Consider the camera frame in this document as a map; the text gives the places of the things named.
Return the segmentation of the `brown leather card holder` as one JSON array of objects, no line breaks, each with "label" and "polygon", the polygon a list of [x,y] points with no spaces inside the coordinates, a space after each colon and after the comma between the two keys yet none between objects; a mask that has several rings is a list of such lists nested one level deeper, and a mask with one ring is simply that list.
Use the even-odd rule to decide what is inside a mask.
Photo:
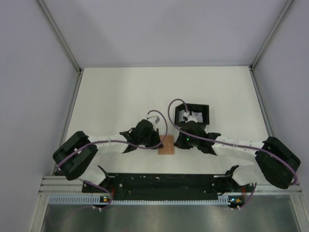
[{"label": "brown leather card holder", "polygon": [[158,149],[159,155],[174,155],[174,136],[168,135],[163,142],[163,147]]}]

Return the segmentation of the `black plastic card box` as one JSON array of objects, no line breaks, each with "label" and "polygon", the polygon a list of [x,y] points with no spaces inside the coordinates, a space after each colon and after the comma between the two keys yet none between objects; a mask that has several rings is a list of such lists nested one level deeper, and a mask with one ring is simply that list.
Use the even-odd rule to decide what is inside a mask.
[{"label": "black plastic card box", "polygon": [[[210,124],[210,107],[209,105],[205,104],[193,104],[187,103],[186,104],[189,116],[193,116],[196,118],[197,123],[203,126]],[[184,103],[175,107],[175,117],[174,117],[174,124],[177,126],[181,126],[185,122],[183,116],[185,114],[185,105]]]}]

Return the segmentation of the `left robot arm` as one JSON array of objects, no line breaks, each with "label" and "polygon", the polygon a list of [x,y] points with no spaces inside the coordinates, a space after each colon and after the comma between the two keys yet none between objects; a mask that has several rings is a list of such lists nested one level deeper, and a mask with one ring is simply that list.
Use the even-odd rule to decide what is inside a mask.
[{"label": "left robot arm", "polygon": [[98,191],[106,191],[110,183],[100,163],[102,155],[129,153],[138,147],[161,148],[159,121],[159,117],[152,116],[128,131],[111,136],[87,136],[78,131],[54,152],[53,160],[67,180],[91,182]]}]

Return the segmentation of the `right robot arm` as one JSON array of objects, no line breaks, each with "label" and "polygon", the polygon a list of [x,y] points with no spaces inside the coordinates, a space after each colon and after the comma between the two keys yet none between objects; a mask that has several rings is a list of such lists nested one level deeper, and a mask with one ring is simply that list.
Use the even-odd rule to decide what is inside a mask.
[{"label": "right robot arm", "polygon": [[264,141],[232,139],[219,133],[207,133],[193,120],[182,122],[175,128],[179,131],[175,143],[178,148],[195,147],[205,154],[238,161],[225,173],[228,176],[225,185],[230,191],[264,182],[287,189],[298,182],[296,172],[300,159],[275,137]]}]

